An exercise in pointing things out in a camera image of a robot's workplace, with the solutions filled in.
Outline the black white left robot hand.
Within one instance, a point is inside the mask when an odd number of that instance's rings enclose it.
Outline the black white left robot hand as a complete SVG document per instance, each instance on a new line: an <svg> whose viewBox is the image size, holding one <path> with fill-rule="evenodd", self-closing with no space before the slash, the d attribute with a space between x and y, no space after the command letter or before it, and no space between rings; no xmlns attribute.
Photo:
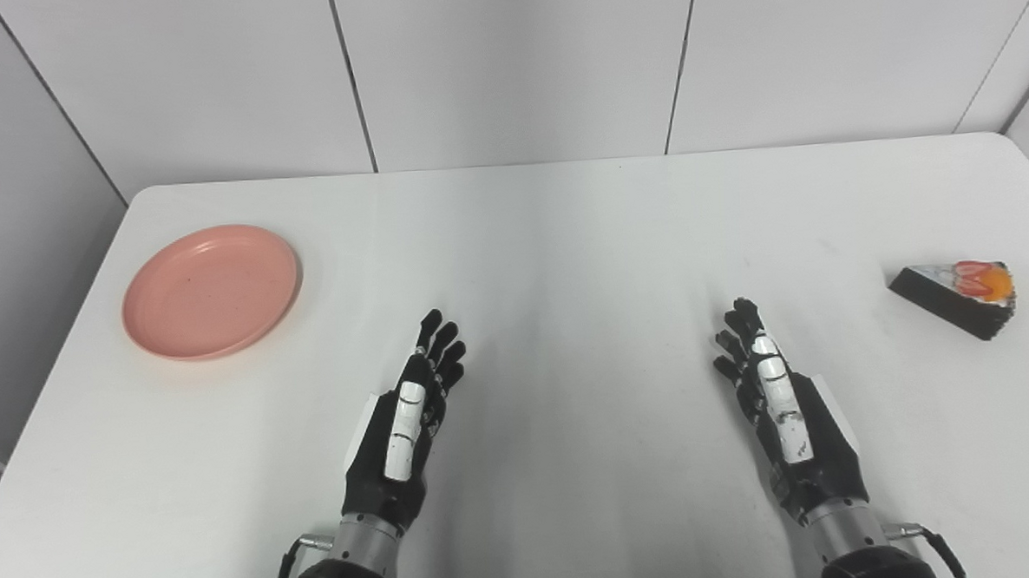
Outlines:
<svg viewBox="0 0 1029 578"><path fill-rule="evenodd" d="M424 477L434 437L447 416L448 396L465 375L467 348L456 322L432 309L421 320L416 345L395 386L376 399L358 450L345 471L342 514L409 532L424 505Z"/></svg>

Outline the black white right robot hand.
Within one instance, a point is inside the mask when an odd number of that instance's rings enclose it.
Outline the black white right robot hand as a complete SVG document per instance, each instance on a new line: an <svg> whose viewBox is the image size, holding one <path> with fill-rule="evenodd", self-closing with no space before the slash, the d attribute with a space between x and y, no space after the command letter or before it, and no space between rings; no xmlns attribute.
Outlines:
<svg viewBox="0 0 1029 578"><path fill-rule="evenodd" d="M716 333L713 367L731 382L770 473L770 492L795 522L836 500L868 502L860 457L816 383L793 371L752 299L734 299Z"/></svg>

